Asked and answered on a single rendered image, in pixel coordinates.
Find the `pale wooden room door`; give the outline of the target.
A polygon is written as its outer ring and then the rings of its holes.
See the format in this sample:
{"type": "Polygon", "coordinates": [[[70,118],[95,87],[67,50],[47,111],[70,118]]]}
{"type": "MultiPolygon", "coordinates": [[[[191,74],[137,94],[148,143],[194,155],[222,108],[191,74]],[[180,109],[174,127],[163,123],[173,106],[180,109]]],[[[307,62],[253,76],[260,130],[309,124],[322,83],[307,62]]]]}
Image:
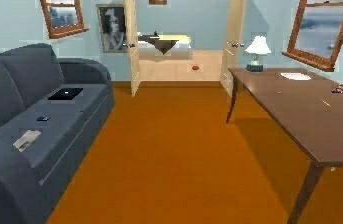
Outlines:
{"type": "Polygon", "coordinates": [[[220,82],[229,96],[233,78],[229,68],[238,67],[238,54],[242,45],[242,32],[247,0],[229,0],[225,42],[222,54],[220,82]]]}
{"type": "Polygon", "coordinates": [[[138,52],[136,0],[124,0],[124,7],[127,37],[126,45],[127,53],[129,55],[131,73],[131,95],[135,96],[141,82],[138,52]]]}

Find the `black and white portrait picture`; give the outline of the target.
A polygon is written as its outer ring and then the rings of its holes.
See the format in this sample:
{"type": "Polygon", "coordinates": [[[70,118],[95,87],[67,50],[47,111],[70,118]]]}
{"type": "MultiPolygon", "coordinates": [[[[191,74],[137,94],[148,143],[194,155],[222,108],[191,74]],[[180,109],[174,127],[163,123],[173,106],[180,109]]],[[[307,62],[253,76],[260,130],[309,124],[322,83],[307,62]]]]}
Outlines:
{"type": "Polygon", "coordinates": [[[125,8],[123,4],[97,5],[104,53],[126,53],[125,8]]]}

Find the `white shade table lamp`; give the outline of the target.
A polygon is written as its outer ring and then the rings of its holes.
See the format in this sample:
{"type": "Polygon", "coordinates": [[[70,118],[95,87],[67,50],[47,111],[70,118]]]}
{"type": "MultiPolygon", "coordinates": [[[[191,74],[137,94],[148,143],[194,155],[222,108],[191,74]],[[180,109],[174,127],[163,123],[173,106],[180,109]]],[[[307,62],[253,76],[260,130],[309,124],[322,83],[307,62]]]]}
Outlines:
{"type": "Polygon", "coordinates": [[[246,70],[250,72],[262,72],[263,65],[259,61],[259,56],[271,53],[266,37],[256,36],[252,43],[246,48],[246,52],[254,56],[253,60],[247,64],[246,70]]]}

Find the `black laptop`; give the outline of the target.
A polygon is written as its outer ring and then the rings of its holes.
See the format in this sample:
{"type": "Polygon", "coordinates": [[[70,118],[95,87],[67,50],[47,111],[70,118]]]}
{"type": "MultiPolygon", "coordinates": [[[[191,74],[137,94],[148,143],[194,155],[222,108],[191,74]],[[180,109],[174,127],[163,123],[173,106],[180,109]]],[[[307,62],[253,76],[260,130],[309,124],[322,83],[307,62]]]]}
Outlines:
{"type": "Polygon", "coordinates": [[[82,88],[62,88],[50,96],[49,100],[72,100],[82,91],[82,88]]]}

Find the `white plate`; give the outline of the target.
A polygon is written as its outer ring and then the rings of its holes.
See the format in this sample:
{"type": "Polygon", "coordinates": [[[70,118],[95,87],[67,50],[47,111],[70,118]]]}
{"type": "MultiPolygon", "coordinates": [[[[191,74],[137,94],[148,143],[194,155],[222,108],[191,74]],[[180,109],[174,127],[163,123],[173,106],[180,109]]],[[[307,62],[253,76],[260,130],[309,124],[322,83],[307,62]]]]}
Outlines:
{"type": "Polygon", "coordinates": [[[281,76],[294,81],[309,81],[311,79],[310,76],[303,73],[282,72],[281,76]]]}

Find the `brown wooden table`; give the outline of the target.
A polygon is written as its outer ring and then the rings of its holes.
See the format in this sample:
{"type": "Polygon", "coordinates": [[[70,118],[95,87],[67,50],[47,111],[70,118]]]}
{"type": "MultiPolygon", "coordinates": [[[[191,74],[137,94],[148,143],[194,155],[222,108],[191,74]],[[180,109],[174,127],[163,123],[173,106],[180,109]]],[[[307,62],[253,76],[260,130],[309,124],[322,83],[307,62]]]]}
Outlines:
{"type": "Polygon", "coordinates": [[[324,169],[343,166],[343,94],[332,93],[335,82],[300,68],[267,68],[259,73],[231,68],[229,72],[233,86],[243,85],[310,158],[287,221],[297,224],[324,169]],[[282,72],[303,73],[311,79],[288,80],[282,72]]]}

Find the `grey remote control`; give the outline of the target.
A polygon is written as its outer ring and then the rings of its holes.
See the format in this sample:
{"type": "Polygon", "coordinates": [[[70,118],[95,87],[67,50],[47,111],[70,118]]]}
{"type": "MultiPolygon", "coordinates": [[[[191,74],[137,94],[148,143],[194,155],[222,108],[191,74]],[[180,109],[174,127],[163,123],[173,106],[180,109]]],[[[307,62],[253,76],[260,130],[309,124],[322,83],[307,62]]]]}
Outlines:
{"type": "Polygon", "coordinates": [[[19,139],[17,139],[13,146],[20,152],[23,152],[32,142],[34,142],[41,132],[38,130],[27,130],[19,139]]]}

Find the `dark grey sofa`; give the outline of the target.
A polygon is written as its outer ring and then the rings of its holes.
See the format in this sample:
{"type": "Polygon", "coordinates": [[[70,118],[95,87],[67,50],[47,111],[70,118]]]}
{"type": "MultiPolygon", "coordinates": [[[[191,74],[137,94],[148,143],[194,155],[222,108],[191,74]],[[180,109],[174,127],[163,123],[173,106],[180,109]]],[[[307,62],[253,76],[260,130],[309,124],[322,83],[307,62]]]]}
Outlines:
{"type": "Polygon", "coordinates": [[[46,223],[114,105],[97,61],[59,58],[44,43],[0,53],[0,224],[46,223]],[[49,100],[62,88],[83,91],[49,100]],[[20,152],[13,143],[27,130],[41,135],[20,152]]]}

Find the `small window wooden frame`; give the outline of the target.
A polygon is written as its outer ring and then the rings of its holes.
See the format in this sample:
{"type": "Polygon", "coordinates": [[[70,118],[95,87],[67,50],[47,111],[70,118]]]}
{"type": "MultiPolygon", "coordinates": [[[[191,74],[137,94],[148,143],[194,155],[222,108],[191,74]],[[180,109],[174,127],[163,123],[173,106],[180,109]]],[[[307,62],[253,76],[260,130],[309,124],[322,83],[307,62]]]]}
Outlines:
{"type": "Polygon", "coordinates": [[[50,39],[60,39],[88,30],[80,0],[40,0],[50,39]]]}

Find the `large window wooden frame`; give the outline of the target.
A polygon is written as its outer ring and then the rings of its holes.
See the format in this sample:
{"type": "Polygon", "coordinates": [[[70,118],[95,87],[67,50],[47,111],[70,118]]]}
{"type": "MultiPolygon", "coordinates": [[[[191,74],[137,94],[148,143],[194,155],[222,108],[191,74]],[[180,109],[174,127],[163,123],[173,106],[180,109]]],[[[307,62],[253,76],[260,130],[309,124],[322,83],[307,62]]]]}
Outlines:
{"type": "Polygon", "coordinates": [[[283,55],[333,72],[343,45],[343,0],[299,0],[283,55]]]}

